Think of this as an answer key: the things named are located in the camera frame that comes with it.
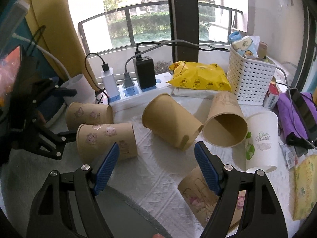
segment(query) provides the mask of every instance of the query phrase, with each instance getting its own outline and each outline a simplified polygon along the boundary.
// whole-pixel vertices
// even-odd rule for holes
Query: power strip
[[[123,85],[118,86],[121,99],[111,102],[110,105],[114,113],[142,105],[150,102],[156,96],[162,93],[172,94],[174,87],[166,83],[170,81],[173,76],[170,73],[161,73],[155,76],[156,86],[147,90],[140,89],[137,81],[134,81],[134,86],[130,88],[123,88]],[[103,103],[107,103],[107,98],[103,99]]]

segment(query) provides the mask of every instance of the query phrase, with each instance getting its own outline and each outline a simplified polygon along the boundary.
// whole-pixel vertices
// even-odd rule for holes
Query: white cable
[[[152,51],[152,50],[154,50],[154,49],[156,49],[156,48],[165,46],[165,45],[167,45],[167,44],[176,43],[176,42],[186,43],[186,44],[190,44],[190,45],[196,46],[196,47],[200,47],[200,46],[210,47],[210,48],[213,49],[213,50],[218,50],[218,49],[220,50],[220,49],[221,49],[221,48],[215,48],[215,47],[213,47],[213,46],[211,46],[211,45],[208,45],[208,44],[200,44],[200,45],[197,45],[197,44],[194,44],[194,43],[191,43],[191,42],[182,40],[182,39],[169,40],[169,41],[166,41],[166,42],[164,42],[164,43],[162,43],[162,44],[160,44],[160,45],[157,45],[157,46],[155,46],[155,47],[149,48],[149,49],[147,49],[147,50],[145,50],[145,51],[143,51],[143,52],[140,52],[140,53],[138,53],[138,54],[136,54],[136,55],[130,57],[130,58],[126,61],[126,64],[125,64],[125,66],[124,66],[124,72],[125,72],[125,73],[128,72],[127,69],[126,69],[127,64],[128,64],[128,62],[131,61],[133,58],[135,58],[135,57],[137,57],[137,56],[139,56],[139,55],[143,55],[144,53],[150,52],[150,51]]]
[[[14,33],[14,34],[12,35],[12,37],[15,38],[15,39],[21,40],[21,41],[28,42],[28,43],[31,42],[29,39],[27,39],[27,38],[25,38],[25,37],[22,37],[22,36],[19,36],[19,35],[17,35],[16,33]],[[43,53],[47,54],[47,55],[48,55],[49,57],[51,57],[54,61],[56,61],[56,63],[57,63],[59,66],[61,66],[61,68],[62,68],[62,69],[64,70],[64,72],[66,73],[67,78],[68,78],[69,80],[71,79],[71,77],[70,77],[68,71],[66,70],[65,66],[64,66],[55,56],[53,56],[51,53],[49,53],[48,51],[46,51],[44,48],[40,47],[39,45],[35,44],[34,42],[32,42],[32,44],[33,44],[34,46],[36,45],[36,47],[37,47],[40,51],[42,51]]]
[[[315,145],[313,143],[311,143],[310,141],[306,140],[300,133],[299,131],[296,129],[296,126],[295,126],[295,117],[294,117],[294,105],[293,105],[293,102],[292,102],[292,96],[291,96],[291,91],[290,91],[290,87],[289,87],[289,84],[288,84],[288,80],[287,80],[287,76],[286,76],[286,73],[283,69],[279,68],[278,66],[275,66],[276,69],[279,69],[280,71],[283,72],[284,74],[284,77],[285,77],[285,80],[286,80],[286,86],[287,86],[287,92],[288,92],[288,96],[289,96],[289,100],[291,102],[291,110],[292,110],[292,115],[293,115],[293,125],[294,125],[294,128],[295,128],[295,131],[298,133],[298,135],[303,139],[305,140],[309,145],[311,145],[314,149],[317,150],[317,148],[315,147]]]

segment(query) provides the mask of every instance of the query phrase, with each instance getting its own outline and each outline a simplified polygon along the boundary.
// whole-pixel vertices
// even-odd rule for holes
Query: paper cup
[[[208,188],[199,167],[192,170],[191,173],[180,182],[178,190],[197,220],[205,228],[216,207],[218,196]],[[245,191],[240,191],[229,231],[235,228],[241,219],[244,199]]]
[[[83,74],[78,74],[70,80],[66,81],[61,85],[61,87],[66,87],[68,89],[77,90],[77,95],[74,97],[63,97],[67,105],[72,102],[80,103],[95,103],[96,96],[95,91],[91,88],[86,77]]]
[[[113,123],[111,105],[73,102],[66,111],[66,124],[69,130],[77,130],[82,124],[110,123]]]
[[[186,150],[199,135],[203,124],[169,94],[154,98],[145,108],[142,123],[172,146]]]
[[[278,118],[275,113],[264,111],[247,119],[246,171],[255,173],[261,169],[266,173],[278,165]]]
[[[215,95],[203,128],[208,142],[218,147],[233,147],[244,140],[248,125],[235,96],[227,91]]]
[[[119,145],[119,160],[137,156],[137,145],[131,123],[82,124],[78,128],[76,142],[83,164],[90,164],[105,152],[108,144],[113,142]]]

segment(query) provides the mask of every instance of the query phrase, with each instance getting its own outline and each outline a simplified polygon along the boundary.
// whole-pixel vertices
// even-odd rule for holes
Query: blue gripper pad
[[[96,174],[96,184],[93,188],[95,196],[99,192],[103,191],[109,181],[113,169],[118,161],[120,155],[119,145],[115,143],[110,149],[108,155],[106,156],[104,162],[101,164],[100,168]]]
[[[219,186],[219,176],[209,158],[207,157],[202,145],[205,146],[202,141],[196,143],[194,148],[195,158],[209,189],[212,190],[217,196],[219,196],[222,190]]]

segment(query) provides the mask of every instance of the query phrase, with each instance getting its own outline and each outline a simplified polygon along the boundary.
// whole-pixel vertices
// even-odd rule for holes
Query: purple fabric
[[[315,121],[317,122],[317,111],[316,111],[316,107],[314,105],[314,103],[312,101],[310,101],[307,97],[312,98],[312,94],[310,93],[302,93],[302,97],[304,98],[304,101],[306,102],[306,104],[308,105],[310,111],[313,114],[313,117],[315,119]],[[288,98],[288,93],[282,93],[279,96],[279,99],[277,101],[277,107],[278,107],[278,112],[279,112],[279,118],[281,121],[281,125],[283,128],[283,132],[284,132],[284,136],[285,138],[290,134],[290,133],[294,133],[298,138],[301,139],[301,136],[304,137],[305,139],[308,139],[306,130],[296,112],[296,110],[294,110],[294,118],[295,118],[295,124],[296,124],[296,129],[298,130],[298,132],[301,134],[301,136],[298,134],[298,132],[295,130],[294,128],[294,124],[293,124],[293,115],[292,115],[292,111],[291,111],[291,102]]]

